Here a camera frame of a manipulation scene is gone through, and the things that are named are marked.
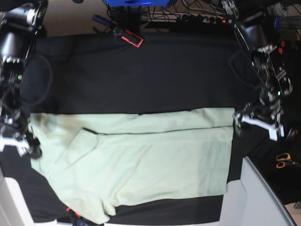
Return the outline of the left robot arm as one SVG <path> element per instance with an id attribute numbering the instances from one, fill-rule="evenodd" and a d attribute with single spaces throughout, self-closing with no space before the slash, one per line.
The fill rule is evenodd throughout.
<path id="1" fill-rule="evenodd" d="M 223 0 L 221 5 L 261 88 L 257 104 L 247 103 L 233 114 L 235 131 L 242 135 L 247 125 L 258 126 L 268 131 L 271 140 L 277 141 L 285 136 L 281 124 L 282 101 L 292 93 L 293 86 L 279 52 L 271 18 L 264 8 L 242 11 L 234 0 Z"/>

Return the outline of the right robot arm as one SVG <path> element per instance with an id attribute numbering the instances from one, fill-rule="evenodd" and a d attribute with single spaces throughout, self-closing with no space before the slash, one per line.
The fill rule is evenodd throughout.
<path id="1" fill-rule="evenodd" d="M 29 131 L 30 119 L 22 107 L 41 104 L 52 84 L 50 62 L 35 53 L 47 7 L 46 0 L 31 0 L 0 13 L 0 149 L 14 146 L 21 157 L 28 155 L 33 159 L 40 158 L 42 151 L 38 138 Z M 21 97 L 20 88 L 24 70 L 34 55 L 46 63 L 49 80 L 44 95 L 30 102 Z"/>

